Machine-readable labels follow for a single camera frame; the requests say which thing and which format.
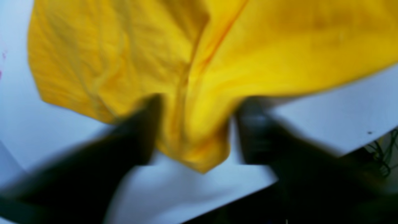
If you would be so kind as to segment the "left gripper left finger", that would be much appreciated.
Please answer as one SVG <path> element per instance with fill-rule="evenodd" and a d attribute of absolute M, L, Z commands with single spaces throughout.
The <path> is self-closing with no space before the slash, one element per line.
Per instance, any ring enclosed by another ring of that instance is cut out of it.
<path fill-rule="evenodd" d="M 125 175 L 155 148 L 161 96 L 98 141 L 60 156 L 1 191 L 1 218 L 17 224 L 101 224 Z"/>

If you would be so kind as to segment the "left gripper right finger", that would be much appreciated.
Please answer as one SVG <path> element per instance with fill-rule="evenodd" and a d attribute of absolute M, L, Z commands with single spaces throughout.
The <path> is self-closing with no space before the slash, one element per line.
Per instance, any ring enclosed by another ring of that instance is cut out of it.
<path fill-rule="evenodd" d="M 235 112 L 244 163 L 267 165 L 270 187 L 187 224 L 396 224 L 397 193 L 385 188 L 386 164 L 363 147 L 342 157 L 298 138 L 266 112 L 259 97 Z"/>

